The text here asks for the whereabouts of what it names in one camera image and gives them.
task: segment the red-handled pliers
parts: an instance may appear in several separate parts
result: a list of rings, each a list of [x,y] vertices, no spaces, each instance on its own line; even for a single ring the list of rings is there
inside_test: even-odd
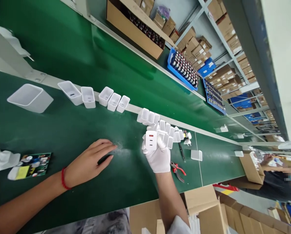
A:
[[[177,178],[178,178],[181,182],[184,183],[185,181],[180,177],[180,175],[179,175],[177,169],[179,169],[179,170],[180,170],[180,171],[181,171],[181,172],[186,176],[185,171],[184,171],[181,167],[178,166],[178,163],[173,163],[173,162],[171,162],[171,167],[172,167],[172,169],[173,169],[173,172],[176,174]]]

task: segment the white glove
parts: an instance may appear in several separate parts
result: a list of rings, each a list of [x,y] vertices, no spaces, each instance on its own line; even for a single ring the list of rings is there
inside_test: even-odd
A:
[[[171,151],[164,144],[161,135],[158,135],[158,145],[156,150],[148,151],[146,147],[146,135],[144,134],[142,150],[154,173],[163,173],[171,171]]]

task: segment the hand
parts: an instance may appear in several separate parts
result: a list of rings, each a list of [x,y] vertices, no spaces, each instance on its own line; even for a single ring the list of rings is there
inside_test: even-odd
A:
[[[99,139],[92,143],[65,169],[64,180],[66,186],[72,188],[99,175],[109,165],[113,155],[109,156],[100,165],[98,165],[98,161],[112,150],[115,150],[116,147],[107,139]]]
[[[263,161],[266,163],[270,163],[273,160],[273,155],[272,154],[265,154]]]
[[[148,151],[146,147],[146,135],[143,136],[142,150],[154,173],[163,173],[171,171],[171,151],[164,144],[160,135],[158,135],[157,149]]]

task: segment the red string bracelet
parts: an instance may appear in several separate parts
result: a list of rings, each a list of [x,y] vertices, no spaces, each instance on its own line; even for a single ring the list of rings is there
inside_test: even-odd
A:
[[[61,182],[62,182],[62,186],[66,189],[66,190],[71,190],[72,188],[70,187],[67,187],[66,184],[65,184],[65,181],[64,181],[64,170],[65,170],[66,167],[63,167],[62,168],[62,171],[61,171]]]

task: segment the white sleeve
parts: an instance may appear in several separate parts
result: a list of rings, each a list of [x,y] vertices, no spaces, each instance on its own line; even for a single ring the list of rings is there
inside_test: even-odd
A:
[[[167,234],[191,234],[190,227],[179,217],[176,216],[171,225],[171,228],[167,231]]]

